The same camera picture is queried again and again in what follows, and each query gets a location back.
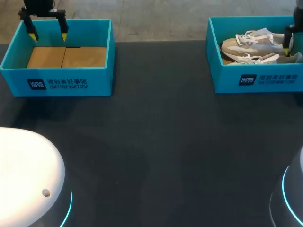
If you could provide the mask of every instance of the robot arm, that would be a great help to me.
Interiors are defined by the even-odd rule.
[[[65,41],[68,33],[68,25],[65,19],[65,10],[54,9],[53,0],[24,0],[25,7],[19,11],[20,19],[24,21],[27,33],[35,40],[38,41],[39,36],[33,25],[30,15],[37,17],[55,17],[58,19],[62,38]]]
[[[303,0],[296,0],[297,6],[294,9],[294,25],[290,25],[285,28],[285,37],[283,42],[283,48],[285,53],[289,54],[289,43],[292,37],[292,33],[303,32]]]

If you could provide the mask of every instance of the blue led light ring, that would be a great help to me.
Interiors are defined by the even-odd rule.
[[[286,175],[286,172],[288,170],[289,166],[287,167],[287,169],[285,170],[284,172],[284,175],[283,175],[283,178],[282,178],[282,193],[283,193],[283,197],[284,197],[284,200],[285,200],[285,203],[289,209],[289,211],[292,213],[293,217],[301,224],[301,226],[303,226],[303,222],[296,216],[296,214],[293,212],[293,210],[291,209],[291,207],[289,206],[289,203],[286,199],[286,196],[285,196],[285,191],[284,191],[284,178],[285,178],[285,175]]]
[[[64,223],[66,222],[66,220],[67,220],[67,218],[68,218],[68,216],[70,214],[70,211],[71,211],[71,204],[72,204],[72,191],[71,191],[71,203],[70,203],[70,207],[69,207],[68,212],[67,212],[67,214],[65,216],[65,219],[63,220],[62,224],[59,227],[62,227],[64,225]]]

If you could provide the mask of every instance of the dark tabletop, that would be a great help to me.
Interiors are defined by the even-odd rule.
[[[117,43],[111,97],[14,98],[0,78],[0,126],[42,134],[64,159],[73,226],[271,225],[302,99],[216,95],[204,45]]]

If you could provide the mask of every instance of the black logo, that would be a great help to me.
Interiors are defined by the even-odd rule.
[[[42,79],[27,79],[32,90],[46,90],[46,86]]]
[[[241,85],[253,85],[256,80],[256,74],[243,74],[239,81],[239,86]]]

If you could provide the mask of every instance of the cardboard box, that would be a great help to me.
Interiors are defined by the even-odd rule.
[[[33,20],[34,41],[21,21],[4,56],[0,71],[15,97],[110,96],[115,63],[111,20],[67,20],[64,42],[58,20]],[[103,67],[27,68],[35,47],[104,47]]]
[[[65,47],[35,47],[27,68],[61,68]]]
[[[62,68],[104,67],[106,47],[66,48]]]
[[[224,65],[218,45],[236,34],[267,28],[284,33],[292,16],[211,17],[206,53],[216,93],[303,91],[303,64]],[[303,34],[294,35],[294,50],[303,53]]]

